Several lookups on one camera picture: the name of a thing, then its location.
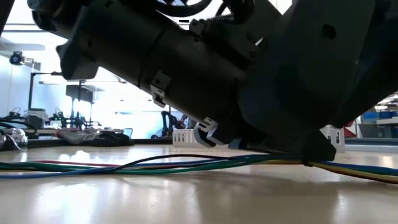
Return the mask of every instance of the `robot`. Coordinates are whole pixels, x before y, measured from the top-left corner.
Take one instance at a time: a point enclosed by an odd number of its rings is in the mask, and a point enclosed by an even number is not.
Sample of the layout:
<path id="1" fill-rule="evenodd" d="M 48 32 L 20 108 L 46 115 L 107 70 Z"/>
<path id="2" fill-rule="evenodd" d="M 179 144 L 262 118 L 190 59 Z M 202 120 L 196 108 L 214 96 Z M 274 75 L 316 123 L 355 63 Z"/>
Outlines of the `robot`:
<path id="1" fill-rule="evenodd" d="M 397 89 L 395 1 L 296 0 L 282 15 L 267 0 L 223 0 L 189 30 L 167 17 L 211 1 L 27 2 L 41 29 L 68 39 L 57 47 L 65 79 L 104 67 L 197 120 L 208 147 L 331 161 L 319 129 L 344 126 Z"/>
<path id="2" fill-rule="evenodd" d="M 174 115 L 172 115 L 171 112 L 162 111 L 160 113 L 162 115 L 162 122 L 163 122 L 162 135 L 159 137 L 156 134 L 154 134 L 150 137 L 151 139 L 171 138 L 173 136 L 173 126 L 176 129 L 185 129 L 185 125 L 182 122 L 180 122 Z M 169 127 L 167 127 L 166 116 L 169 118 Z"/>
<path id="3" fill-rule="evenodd" d="M 91 128 L 93 127 L 94 123 L 96 123 L 97 126 L 102 126 L 102 124 L 100 124 L 97 121 L 87 121 L 84 116 L 80 116 L 78 118 L 77 117 L 67 118 L 65 117 L 62 111 L 54 113 L 53 116 L 50 117 L 49 120 L 45 122 L 45 124 L 50 125 L 51 121 L 61 121 L 61 128 L 67 128 L 69 124 L 71 128 L 74 126 L 79 130 L 82 130 L 83 126 L 85 128 Z"/>

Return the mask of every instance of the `yellow wire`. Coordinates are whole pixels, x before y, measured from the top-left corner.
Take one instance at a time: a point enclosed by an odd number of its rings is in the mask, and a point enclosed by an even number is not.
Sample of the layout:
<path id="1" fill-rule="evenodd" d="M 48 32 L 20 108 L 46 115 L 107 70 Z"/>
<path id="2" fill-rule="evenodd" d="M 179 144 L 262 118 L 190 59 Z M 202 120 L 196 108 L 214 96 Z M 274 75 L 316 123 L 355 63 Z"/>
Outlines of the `yellow wire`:
<path id="1" fill-rule="evenodd" d="M 389 182 L 398 183 L 398 177 L 396 177 L 396 176 L 372 174 L 369 172 L 363 172 L 363 171 L 357 171 L 357 170 L 352 170 L 352 169 L 347 169 L 347 168 L 342 168 L 342 167 L 319 164 L 317 162 L 310 162 L 310 164 L 315 167 L 319 167 L 321 169 L 327 169 L 327 170 L 332 170 L 332 171 L 335 170 L 337 172 L 341 172 L 344 174 L 353 174 L 353 175 L 357 175 L 357 176 L 361 176 L 361 177 L 366 177 L 366 178 L 371 178 L 371 179 L 380 179 L 380 180 L 386 180 Z"/>
<path id="2" fill-rule="evenodd" d="M 273 161 L 264 161 L 264 162 L 259 162 L 255 165 L 287 165 L 287 164 L 301 164 L 301 161 L 284 161 L 284 160 L 273 160 Z M 313 165 L 314 167 L 325 169 L 331 172 L 337 172 L 339 174 L 345 174 L 345 175 L 355 175 L 358 178 L 363 177 L 365 179 L 377 179 L 377 180 L 385 180 L 388 182 L 394 182 L 398 184 L 398 177 L 392 176 L 392 175 L 381 175 L 381 174 L 373 174 L 369 172 L 363 172 L 363 171 L 357 171 L 357 170 L 352 170 L 352 169 L 347 169 L 344 167 L 337 167 L 337 166 L 330 166 L 330 165 L 324 165 L 320 164 L 317 162 L 310 162 L 310 165 Z"/>

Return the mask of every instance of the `blue wire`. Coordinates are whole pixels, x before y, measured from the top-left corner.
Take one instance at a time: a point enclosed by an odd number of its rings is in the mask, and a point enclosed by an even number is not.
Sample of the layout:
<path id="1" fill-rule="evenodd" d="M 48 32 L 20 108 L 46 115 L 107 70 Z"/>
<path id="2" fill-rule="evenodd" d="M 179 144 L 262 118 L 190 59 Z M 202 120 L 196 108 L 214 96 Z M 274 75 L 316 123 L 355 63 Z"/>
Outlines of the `blue wire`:
<path id="1" fill-rule="evenodd" d="M 337 162 L 321 162 L 324 165 L 337 166 L 347 169 L 361 170 L 365 172 L 377 172 L 383 173 L 384 175 L 395 175 L 398 176 L 398 169 L 388 168 L 388 167 L 378 167 L 378 166 L 364 166 L 364 165 L 354 165 L 354 164 L 340 164 Z"/>
<path id="2" fill-rule="evenodd" d="M 96 174 L 110 170 L 112 167 L 92 168 L 86 170 L 76 170 L 54 174 L 25 174 L 25 175 L 0 175 L 0 179 L 36 179 L 43 177 L 60 177 L 66 175 Z"/>
<path id="3" fill-rule="evenodd" d="M 297 156 L 272 156 L 272 155 L 261 155 L 261 154 L 252 154 L 252 155 L 243 155 L 243 156 L 231 156 L 229 158 L 234 159 L 257 159 L 264 158 L 266 160 L 298 160 Z M 185 161 L 185 162 L 153 162 L 153 163 L 142 163 L 142 164 L 134 164 L 132 167 L 140 167 L 140 166 L 171 166 L 171 165 L 192 165 L 192 164 L 200 164 L 206 162 L 217 162 L 223 161 L 222 159 L 203 159 L 198 161 Z"/>
<path id="4" fill-rule="evenodd" d="M 230 158 L 234 159 L 258 159 L 259 161 L 268 161 L 268 160 L 291 160 L 291 161 L 300 161 L 299 156 L 273 156 L 273 155 L 263 155 L 263 154 L 251 154 L 251 155 L 243 155 L 243 156 L 232 156 Z M 135 164 L 133 166 L 170 166 L 170 165 L 187 165 L 187 164 L 200 164 L 207 162 L 216 162 L 223 161 L 222 159 L 206 159 L 199 161 L 187 161 L 187 162 L 158 162 L 158 163 L 142 163 Z M 378 172 L 384 173 L 388 175 L 398 175 L 397 169 L 391 169 L 387 167 L 377 167 L 377 166 L 362 166 L 362 165 L 353 165 L 353 164 L 339 164 L 335 162 L 320 162 L 324 165 L 329 166 L 337 166 L 343 167 L 347 169 L 360 170 L 364 172 Z M 70 172 L 61 172 L 61 173 L 53 173 L 53 174 L 27 174 L 27 175 L 0 175 L 0 179 L 36 179 L 43 177 L 60 177 L 67 175 L 80 175 L 80 174 L 99 174 L 106 171 L 112 171 L 114 167 L 100 167 L 100 168 L 92 168 L 85 170 L 76 170 Z"/>

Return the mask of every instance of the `beige tabletop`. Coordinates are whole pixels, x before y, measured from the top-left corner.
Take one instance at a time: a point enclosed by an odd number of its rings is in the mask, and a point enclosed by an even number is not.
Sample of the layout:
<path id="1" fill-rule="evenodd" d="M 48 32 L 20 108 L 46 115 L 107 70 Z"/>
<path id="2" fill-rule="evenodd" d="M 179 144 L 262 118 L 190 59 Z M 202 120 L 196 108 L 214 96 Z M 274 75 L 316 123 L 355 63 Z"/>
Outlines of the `beige tabletop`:
<path id="1" fill-rule="evenodd" d="M 162 154 L 247 154 L 171 146 L 58 147 L 1 161 L 123 164 Z M 338 162 L 398 168 L 398 154 L 345 152 Z M 398 223 L 398 187 L 304 166 L 247 166 L 166 176 L 0 180 L 0 223 Z"/>

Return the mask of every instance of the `red wire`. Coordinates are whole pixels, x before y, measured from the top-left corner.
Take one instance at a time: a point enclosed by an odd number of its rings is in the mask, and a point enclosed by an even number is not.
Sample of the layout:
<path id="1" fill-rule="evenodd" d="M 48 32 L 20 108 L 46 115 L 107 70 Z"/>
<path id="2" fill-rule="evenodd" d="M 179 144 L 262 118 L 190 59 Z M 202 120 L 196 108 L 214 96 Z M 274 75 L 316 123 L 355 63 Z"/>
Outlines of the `red wire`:
<path id="1" fill-rule="evenodd" d="M 120 166 L 120 164 L 95 164 L 95 163 L 84 163 L 84 162 L 63 162 L 63 161 L 34 161 L 48 164 L 67 164 L 67 165 L 81 165 L 81 166 L 101 166 L 101 167 L 114 167 Z"/>

